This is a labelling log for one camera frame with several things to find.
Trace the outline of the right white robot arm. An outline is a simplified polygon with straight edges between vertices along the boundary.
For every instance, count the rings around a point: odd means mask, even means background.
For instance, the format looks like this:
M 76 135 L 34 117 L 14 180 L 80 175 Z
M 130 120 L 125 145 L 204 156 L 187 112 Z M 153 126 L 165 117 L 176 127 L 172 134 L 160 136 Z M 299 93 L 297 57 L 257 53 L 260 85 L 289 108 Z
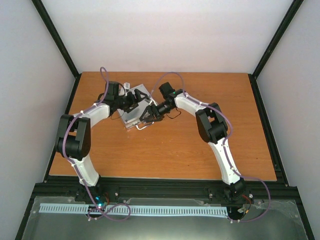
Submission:
M 159 105 L 149 104 L 139 120 L 142 123 L 155 123 L 174 108 L 193 115 L 200 138 L 212 149 L 217 160 L 221 178 L 225 186 L 222 195 L 226 201 L 234 203 L 245 191 L 245 181 L 236 167 L 228 141 L 228 125 L 225 116 L 216 103 L 204 103 L 183 90 L 172 88 L 161 91 L 164 101 Z

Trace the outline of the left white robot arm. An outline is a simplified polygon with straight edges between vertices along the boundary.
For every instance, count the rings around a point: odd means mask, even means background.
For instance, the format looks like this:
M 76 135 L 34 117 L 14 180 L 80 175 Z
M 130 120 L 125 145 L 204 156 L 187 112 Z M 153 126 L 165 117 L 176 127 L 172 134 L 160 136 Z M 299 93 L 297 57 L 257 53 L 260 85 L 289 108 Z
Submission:
M 97 184 L 100 175 L 90 158 L 91 128 L 117 110 L 130 113 L 147 98 L 148 94 L 139 89 L 124 95 L 111 90 L 100 94 L 98 100 L 88 109 L 60 117 L 54 149 L 71 164 L 79 183 L 88 186 L 86 195 L 92 201 L 103 198 L 104 188 Z

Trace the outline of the aluminium poker case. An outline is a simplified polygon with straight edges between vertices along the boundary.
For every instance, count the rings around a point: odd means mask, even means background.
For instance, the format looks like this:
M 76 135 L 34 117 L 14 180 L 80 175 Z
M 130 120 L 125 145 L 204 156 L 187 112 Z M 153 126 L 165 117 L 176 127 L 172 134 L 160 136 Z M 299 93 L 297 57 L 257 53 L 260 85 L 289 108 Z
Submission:
M 140 84 L 135 87 L 130 87 L 128 93 L 130 92 L 134 94 L 134 89 L 139 89 L 143 93 L 146 93 L 147 96 L 150 95 L 149 91 L 147 90 L 144 84 Z M 117 113 L 119 114 L 120 119 L 127 130 L 134 128 L 135 126 L 141 123 L 140 116 L 142 115 L 145 108 L 151 103 L 154 103 L 155 105 L 157 104 L 157 102 L 151 97 L 139 102 L 138 107 L 133 111 L 131 111 L 130 113 L 126 113 L 120 109 L 117 110 Z

